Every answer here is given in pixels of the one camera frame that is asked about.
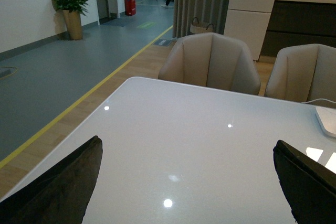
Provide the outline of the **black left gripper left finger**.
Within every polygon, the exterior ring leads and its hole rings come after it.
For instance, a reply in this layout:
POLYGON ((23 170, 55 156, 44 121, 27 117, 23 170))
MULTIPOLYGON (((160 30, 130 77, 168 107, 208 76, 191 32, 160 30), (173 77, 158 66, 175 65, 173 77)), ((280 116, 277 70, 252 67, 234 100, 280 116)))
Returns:
POLYGON ((1 223, 82 223, 102 160, 94 136, 1 202, 1 223))

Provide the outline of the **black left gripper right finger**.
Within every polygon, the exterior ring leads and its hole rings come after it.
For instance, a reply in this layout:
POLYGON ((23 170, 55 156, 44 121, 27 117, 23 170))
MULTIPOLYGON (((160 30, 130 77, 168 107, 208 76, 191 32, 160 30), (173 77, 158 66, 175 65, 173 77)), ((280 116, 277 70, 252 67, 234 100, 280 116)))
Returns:
POLYGON ((335 173, 283 140, 273 159, 296 223, 335 223, 335 173))

